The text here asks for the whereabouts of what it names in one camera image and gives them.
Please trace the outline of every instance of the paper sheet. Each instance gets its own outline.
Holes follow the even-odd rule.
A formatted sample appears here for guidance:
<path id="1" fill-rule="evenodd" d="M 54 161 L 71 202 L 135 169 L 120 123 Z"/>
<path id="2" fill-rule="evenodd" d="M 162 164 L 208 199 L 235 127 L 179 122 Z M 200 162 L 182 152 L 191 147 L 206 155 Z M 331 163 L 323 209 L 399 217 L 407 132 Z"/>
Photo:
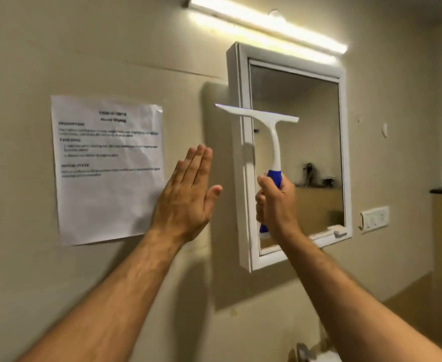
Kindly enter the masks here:
<path id="1" fill-rule="evenodd" d="M 145 233 L 165 185 L 156 105 L 52 96 L 63 245 Z"/>

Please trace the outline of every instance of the hand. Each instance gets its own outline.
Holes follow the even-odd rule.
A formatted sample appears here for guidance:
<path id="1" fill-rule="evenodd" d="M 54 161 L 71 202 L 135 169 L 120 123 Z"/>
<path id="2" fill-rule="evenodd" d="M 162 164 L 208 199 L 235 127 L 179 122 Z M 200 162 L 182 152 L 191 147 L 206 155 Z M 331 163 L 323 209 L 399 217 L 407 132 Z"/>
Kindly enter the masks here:
<path id="1" fill-rule="evenodd" d="M 256 219 L 268 227 L 277 242 L 300 230 L 296 220 L 295 186 L 282 176 L 279 189 L 270 177 L 259 176 L 261 190 L 256 195 Z"/>
<path id="2" fill-rule="evenodd" d="M 157 200 L 151 231 L 180 241 L 196 238 L 211 220 L 220 185 L 207 188 L 213 151 L 203 145 L 190 148 Z"/>

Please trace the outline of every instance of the white mirror frame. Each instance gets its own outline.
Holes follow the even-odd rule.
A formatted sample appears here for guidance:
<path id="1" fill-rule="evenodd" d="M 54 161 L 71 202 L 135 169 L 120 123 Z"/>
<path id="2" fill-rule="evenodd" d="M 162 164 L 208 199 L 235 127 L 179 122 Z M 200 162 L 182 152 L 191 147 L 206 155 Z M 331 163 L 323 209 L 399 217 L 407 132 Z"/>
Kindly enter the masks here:
<path id="1" fill-rule="evenodd" d="M 297 57 L 263 50 L 236 42 L 227 51 L 231 105 L 252 109 L 249 66 L 263 66 L 279 71 L 319 78 L 338 84 L 340 141 L 345 228 L 343 237 L 333 233 L 311 236 L 319 247 L 325 247 L 353 236 L 352 197 L 350 189 L 350 156 L 348 150 L 348 112 L 346 106 L 345 70 L 341 66 L 323 65 Z M 249 272 L 286 260 L 279 246 L 261 250 L 259 225 L 256 221 L 256 169 L 254 165 L 253 120 L 239 117 L 232 123 L 234 180 L 239 235 L 239 258 Z"/>

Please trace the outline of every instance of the light switch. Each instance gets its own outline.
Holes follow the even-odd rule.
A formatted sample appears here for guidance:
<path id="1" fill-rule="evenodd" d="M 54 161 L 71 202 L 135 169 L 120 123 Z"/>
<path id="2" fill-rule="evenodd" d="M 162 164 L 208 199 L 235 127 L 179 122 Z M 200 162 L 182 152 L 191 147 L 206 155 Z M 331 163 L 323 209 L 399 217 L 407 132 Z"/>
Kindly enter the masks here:
<path id="1" fill-rule="evenodd" d="M 380 207 L 362 212 L 362 230 L 369 232 L 388 226 L 390 221 L 389 207 Z"/>

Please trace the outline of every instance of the mirror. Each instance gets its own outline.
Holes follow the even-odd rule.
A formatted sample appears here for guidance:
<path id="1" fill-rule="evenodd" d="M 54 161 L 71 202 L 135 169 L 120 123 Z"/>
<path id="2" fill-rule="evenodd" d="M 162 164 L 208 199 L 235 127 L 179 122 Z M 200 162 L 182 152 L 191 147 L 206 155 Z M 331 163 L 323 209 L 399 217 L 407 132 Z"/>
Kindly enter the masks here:
<path id="1" fill-rule="evenodd" d="M 249 64 L 251 105 L 255 110 L 299 117 L 276 125 L 281 167 L 296 186 L 298 223 L 307 236 L 329 226 L 345 226 L 338 83 Z M 253 120 L 256 176 L 272 165 L 272 139 L 266 126 Z M 260 250 L 276 246 L 260 240 Z"/>

